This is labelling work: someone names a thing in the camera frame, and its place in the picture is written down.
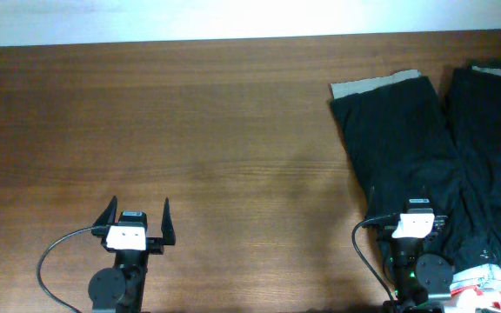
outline pile of clothes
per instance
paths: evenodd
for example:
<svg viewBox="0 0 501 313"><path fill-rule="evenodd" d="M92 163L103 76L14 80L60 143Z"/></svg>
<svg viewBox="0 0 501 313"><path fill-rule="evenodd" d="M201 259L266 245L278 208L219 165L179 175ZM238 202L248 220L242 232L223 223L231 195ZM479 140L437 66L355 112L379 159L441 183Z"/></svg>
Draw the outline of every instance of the pile of clothes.
<svg viewBox="0 0 501 313"><path fill-rule="evenodd" d="M444 103L418 70L332 91L371 201L366 217L402 213L406 199L428 190L434 214L448 216L427 249L455 266L449 306L501 309L501 63L455 69ZM388 247L380 249L389 259Z"/></svg>

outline brown wooden surface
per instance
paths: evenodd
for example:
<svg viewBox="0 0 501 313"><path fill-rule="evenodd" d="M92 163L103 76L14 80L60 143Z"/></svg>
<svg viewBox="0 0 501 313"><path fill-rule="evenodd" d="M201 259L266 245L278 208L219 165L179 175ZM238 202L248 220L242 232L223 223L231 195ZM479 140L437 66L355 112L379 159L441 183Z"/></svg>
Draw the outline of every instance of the brown wooden surface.
<svg viewBox="0 0 501 313"><path fill-rule="evenodd" d="M150 258L145 310L380 304L351 246L365 200L329 83L419 69L441 90L487 57L501 58L501 31L0 49L0 311L63 311L37 259L113 195L152 236L171 200L177 246ZM85 234L43 277L90 311L88 282L112 263Z"/></svg>

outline wooden table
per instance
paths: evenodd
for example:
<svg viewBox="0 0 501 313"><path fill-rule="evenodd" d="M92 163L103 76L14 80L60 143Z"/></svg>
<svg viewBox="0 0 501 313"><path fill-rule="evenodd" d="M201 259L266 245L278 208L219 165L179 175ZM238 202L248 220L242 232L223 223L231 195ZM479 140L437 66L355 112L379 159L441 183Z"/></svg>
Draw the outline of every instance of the wooden table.
<svg viewBox="0 0 501 313"><path fill-rule="evenodd" d="M351 246L365 200L329 83L419 69L443 94L452 67L487 57L501 31L0 48L0 311L63 311L37 260L114 195L150 236L170 198L177 246L150 258L145 310L380 304ZM90 311L88 282L112 264L85 234L43 277Z"/></svg>

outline white wall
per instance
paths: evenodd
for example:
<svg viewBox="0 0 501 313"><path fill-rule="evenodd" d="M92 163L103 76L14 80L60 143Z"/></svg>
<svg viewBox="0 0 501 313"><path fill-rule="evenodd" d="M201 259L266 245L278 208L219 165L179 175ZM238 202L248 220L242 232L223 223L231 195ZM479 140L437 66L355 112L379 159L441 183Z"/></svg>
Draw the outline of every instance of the white wall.
<svg viewBox="0 0 501 313"><path fill-rule="evenodd" d="M501 29L501 0L0 0L0 46Z"/></svg>

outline black cloth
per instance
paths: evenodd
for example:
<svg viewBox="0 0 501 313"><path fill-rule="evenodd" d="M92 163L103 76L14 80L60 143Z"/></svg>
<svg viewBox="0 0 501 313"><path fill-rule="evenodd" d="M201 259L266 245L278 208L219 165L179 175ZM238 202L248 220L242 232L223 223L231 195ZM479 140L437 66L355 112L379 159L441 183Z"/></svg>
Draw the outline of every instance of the black cloth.
<svg viewBox="0 0 501 313"><path fill-rule="evenodd" d="M435 214L448 216L428 249L456 271L501 265L501 77L456 70L445 110L427 77L331 108L367 198L375 187L367 217L403 212L425 187Z"/></svg>

